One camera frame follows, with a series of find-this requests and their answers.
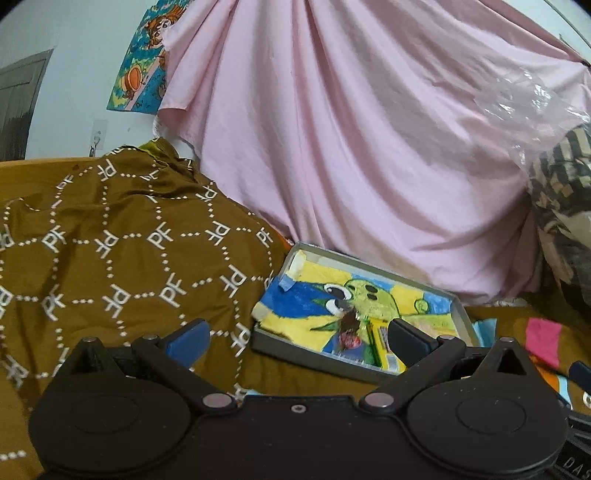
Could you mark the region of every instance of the brown patterned fabric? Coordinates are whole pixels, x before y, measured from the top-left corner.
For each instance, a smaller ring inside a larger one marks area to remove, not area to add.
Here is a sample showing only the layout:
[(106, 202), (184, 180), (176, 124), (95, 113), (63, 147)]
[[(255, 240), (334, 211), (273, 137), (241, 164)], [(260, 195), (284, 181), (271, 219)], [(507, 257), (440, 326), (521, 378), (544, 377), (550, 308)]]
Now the brown patterned fabric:
[[(7, 480), (41, 472), (28, 413), (84, 336), (128, 345), (202, 317), (211, 346), (195, 370), (240, 390), (250, 312), (286, 253), (267, 223), (192, 172), (164, 140), (33, 166), (19, 167), (18, 184), (10, 183), (10, 165), (0, 173), (0, 478)], [(249, 388), (264, 383), (249, 381)]]

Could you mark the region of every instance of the pink cloth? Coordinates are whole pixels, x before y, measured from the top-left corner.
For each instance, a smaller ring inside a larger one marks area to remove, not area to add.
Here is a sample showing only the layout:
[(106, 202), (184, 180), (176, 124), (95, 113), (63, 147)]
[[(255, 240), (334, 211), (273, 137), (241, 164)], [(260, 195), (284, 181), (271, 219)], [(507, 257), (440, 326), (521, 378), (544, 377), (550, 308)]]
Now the pink cloth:
[(562, 325), (545, 319), (530, 318), (525, 328), (525, 348), (558, 370), (558, 340)]
[(198, 0), (164, 36), (160, 116), (284, 235), (513, 296), (537, 282), (530, 200), (474, 95), (523, 67), (586, 109), (590, 74), (496, 3), (525, 28), (478, 0)]

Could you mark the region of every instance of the gray door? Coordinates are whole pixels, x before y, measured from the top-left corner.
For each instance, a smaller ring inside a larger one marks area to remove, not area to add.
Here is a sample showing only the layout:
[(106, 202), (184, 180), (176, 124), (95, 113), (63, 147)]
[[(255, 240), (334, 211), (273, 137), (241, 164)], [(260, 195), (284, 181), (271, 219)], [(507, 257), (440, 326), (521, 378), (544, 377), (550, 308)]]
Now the gray door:
[(51, 52), (0, 70), (0, 161), (25, 158), (33, 109)]

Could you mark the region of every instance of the poster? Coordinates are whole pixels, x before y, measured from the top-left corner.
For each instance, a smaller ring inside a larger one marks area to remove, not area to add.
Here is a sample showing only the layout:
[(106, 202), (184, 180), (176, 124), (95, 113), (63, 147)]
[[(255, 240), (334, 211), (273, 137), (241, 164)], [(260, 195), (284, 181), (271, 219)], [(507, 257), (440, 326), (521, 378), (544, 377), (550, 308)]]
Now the poster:
[(157, 113), (166, 91), (162, 32), (193, 0), (158, 0), (144, 15), (115, 80), (108, 110)]

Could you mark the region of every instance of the cartoon eye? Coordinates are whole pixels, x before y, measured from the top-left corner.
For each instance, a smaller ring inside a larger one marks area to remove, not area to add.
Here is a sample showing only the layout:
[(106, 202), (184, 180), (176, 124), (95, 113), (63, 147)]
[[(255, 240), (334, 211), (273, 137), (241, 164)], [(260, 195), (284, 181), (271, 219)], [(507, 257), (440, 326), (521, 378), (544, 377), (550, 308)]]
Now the cartoon eye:
[(351, 305), (346, 300), (333, 299), (326, 302), (326, 310), (332, 313), (332, 315), (341, 317), (345, 312), (351, 310)]
[(353, 297), (353, 294), (347, 290), (345, 287), (341, 285), (337, 285), (335, 283), (327, 283), (324, 285), (324, 291), (341, 300), (349, 300)]

